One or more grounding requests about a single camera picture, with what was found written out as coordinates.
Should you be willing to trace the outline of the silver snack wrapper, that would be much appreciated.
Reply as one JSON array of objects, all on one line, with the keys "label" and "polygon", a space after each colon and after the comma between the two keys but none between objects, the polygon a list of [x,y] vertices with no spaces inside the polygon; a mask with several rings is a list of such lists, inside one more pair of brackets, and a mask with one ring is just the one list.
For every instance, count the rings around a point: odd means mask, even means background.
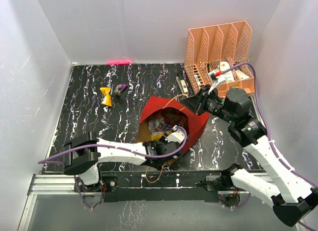
[{"label": "silver snack wrapper", "polygon": [[162,117],[151,117],[148,120],[148,130],[151,135],[162,131],[162,121]]}]

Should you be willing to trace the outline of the red brown paper bag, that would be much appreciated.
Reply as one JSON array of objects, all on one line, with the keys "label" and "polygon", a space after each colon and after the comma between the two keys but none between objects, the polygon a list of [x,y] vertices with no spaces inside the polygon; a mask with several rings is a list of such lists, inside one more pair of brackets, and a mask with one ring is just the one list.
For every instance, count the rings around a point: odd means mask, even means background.
[{"label": "red brown paper bag", "polygon": [[170,166],[199,140],[208,119],[208,113],[195,115],[175,99],[151,96],[142,110],[136,141],[149,143],[151,155],[165,155],[177,150],[183,143],[177,135],[183,135],[183,130],[186,132],[186,143],[176,154],[150,158],[145,165],[161,170]]}]

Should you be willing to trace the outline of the yellow snack packet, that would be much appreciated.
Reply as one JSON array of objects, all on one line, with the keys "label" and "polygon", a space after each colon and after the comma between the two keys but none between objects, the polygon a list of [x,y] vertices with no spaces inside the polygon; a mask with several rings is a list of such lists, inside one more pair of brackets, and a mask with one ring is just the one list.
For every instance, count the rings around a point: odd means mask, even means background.
[{"label": "yellow snack packet", "polygon": [[103,100],[101,102],[102,105],[112,107],[112,98],[111,98],[111,88],[109,87],[101,87],[100,91],[103,95]]}]

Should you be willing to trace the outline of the purple M&M's packet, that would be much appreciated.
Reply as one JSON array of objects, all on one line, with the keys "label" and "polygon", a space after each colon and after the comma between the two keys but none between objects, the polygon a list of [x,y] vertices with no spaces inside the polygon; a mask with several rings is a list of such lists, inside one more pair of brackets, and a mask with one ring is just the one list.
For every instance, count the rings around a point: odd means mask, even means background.
[{"label": "purple M&M's packet", "polygon": [[127,83],[121,83],[121,84],[116,85],[114,88],[113,94],[120,95],[127,86],[128,86]]}]

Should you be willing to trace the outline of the brown M&M's packet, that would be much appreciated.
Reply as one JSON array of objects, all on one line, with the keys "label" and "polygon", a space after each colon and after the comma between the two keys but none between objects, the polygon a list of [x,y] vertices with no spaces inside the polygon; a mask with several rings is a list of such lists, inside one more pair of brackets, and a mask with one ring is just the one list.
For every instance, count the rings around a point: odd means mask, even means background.
[{"label": "brown M&M's packet", "polygon": [[173,126],[170,124],[159,124],[156,128],[157,132],[167,133],[168,131],[172,130]]}]

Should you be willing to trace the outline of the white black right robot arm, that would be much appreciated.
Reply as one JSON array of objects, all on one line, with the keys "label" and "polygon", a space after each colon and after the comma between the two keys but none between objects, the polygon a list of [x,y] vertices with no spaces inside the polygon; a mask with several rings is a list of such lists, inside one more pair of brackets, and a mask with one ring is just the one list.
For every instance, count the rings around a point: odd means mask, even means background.
[{"label": "white black right robot arm", "polygon": [[231,88],[225,99],[221,99],[217,89],[206,85],[180,103],[195,115],[209,112],[227,122],[231,137],[261,164],[273,181],[268,183],[234,163],[217,179],[205,181],[205,186],[243,189],[271,207],[276,217],[289,227],[315,209],[318,189],[295,175],[279,154],[273,152],[275,147],[268,140],[265,126],[249,113],[252,101],[244,89]]}]

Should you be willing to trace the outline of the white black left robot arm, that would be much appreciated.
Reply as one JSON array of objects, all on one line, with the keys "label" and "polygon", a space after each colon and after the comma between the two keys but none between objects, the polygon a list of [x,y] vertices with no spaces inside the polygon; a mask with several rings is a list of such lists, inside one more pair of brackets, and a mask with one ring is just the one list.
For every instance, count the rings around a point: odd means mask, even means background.
[{"label": "white black left robot arm", "polygon": [[166,162],[182,155],[186,135],[177,129],[158,141],[118,143],[99,138],[95,132],[75,137],[64,143],[64,175],[78,176],[90,190],[102,187],[99,163],[119,162],[162,168]]}]

